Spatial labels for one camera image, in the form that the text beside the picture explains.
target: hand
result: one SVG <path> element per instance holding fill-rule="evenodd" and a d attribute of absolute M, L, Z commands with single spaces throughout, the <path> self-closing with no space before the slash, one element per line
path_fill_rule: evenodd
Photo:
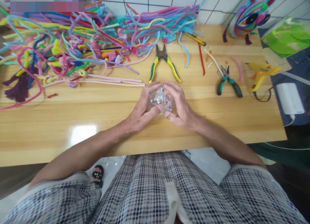
<path fill-rule="evenodd" d="M 161 87 L 160 82 L 152 82 L 146 85 L 141 93 L 137 105 L 132 113 L 126 119 L 127 125 L 131 132 L 141 131 L 154 117 L 158 116 L 165 108 L 164 105 L 159 104 L 148 112 L 148 104 L 150 102 L 150 95 L 155 90 Z"/>
<path fill-rule="evenodd" d="M 163 86 L 173 97 L 177 106 L 177 115 L 171 112 L 165 112 L 164 115 L 168 121 L 177 126 L 193 129 L 198 115 L 191 109 L 186 101 L 183 89 L 174 82 L 166 81 Z"/>

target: forearm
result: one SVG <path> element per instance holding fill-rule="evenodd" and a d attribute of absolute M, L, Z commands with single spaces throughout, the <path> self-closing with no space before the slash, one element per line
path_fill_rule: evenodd
<path fill-rule="evenodd" d="M 220 126 L 195 116 L 192 130 L 207 139 L 217 154 L 230 163 L 254 164 L 265 168 L 265 164 L 246 144 Z"/>
<path fill-rule="evenodd" d="M 107 155 L 111 147 L 129 134 L 128 125 L 123 121 L 72 146 L 39 171 L 29 188 L 43 181 L 64 179 L 78 171 L 90 169 Z"/>

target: black sandal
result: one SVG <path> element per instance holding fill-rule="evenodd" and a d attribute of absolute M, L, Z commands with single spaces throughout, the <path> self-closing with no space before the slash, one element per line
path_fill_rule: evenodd
<path fill-rule="evenodd" d="M 103 186 L 103 181 L 102 181 L 102 178 L 103 178 L 103 167 L 101 165 L 97 165 L 94 167 L 95 168 L 99 168 L 101 170 L 101 172 L 95 172 L 93 171 L 93 174 L 91 175 L 94 179 L 98 179 L 99 181 L 94 181 L 95 184 L 98 184 L 100 188 L 102 188 Z"/>

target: pipe cleaner craft figure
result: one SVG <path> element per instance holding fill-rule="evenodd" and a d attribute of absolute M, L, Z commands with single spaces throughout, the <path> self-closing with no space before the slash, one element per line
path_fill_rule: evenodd
<path fill-rule="evenodd" d="M 257 26 L 265 24 L 270 14 L 268 8 L 276 0 L 248 0 L 246 5 L 243 5 L 238 10 L 235 17 L 230 21 L 223 34 L 223 41 L 227 42 L 227 30 L 234 37 L 244 37 L 247 45 L 252 44 L 249 34 L 256 29 Z"/>

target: green plastic bag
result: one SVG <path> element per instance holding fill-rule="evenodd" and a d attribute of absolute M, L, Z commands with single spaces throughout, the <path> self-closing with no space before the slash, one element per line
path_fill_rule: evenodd
<path fill-rule="evenodd" d="M 286 17 L 261 40 L 281 58 L 286 58 L 310 46 L 310 23 Z"/>

